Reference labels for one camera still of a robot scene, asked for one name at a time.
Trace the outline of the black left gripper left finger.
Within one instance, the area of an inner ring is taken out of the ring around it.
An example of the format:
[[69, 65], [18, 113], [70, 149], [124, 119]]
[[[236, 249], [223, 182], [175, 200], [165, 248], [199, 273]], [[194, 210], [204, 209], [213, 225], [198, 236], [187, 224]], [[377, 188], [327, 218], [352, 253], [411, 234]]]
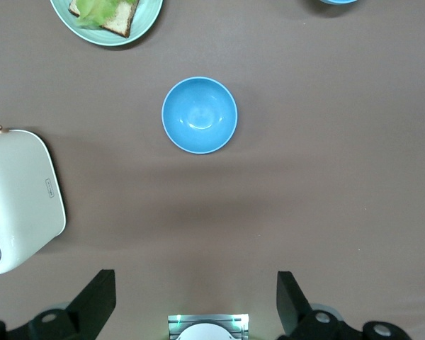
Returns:
[[101, 270], [67, 307], [29, 322], [28, 333], [31, 339], [96, 339], [115, 306], [115, 271]]

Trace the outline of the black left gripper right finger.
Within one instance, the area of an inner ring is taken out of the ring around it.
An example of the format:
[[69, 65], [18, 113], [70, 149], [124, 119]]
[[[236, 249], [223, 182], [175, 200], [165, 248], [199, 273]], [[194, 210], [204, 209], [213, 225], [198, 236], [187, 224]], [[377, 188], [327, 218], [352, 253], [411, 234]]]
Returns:
[[360, 339], [361, 333], [348, 326], [328, 307], [312, 307], [290, 271], [279, 271], [276, 307], [283, 326], [283, 339]]

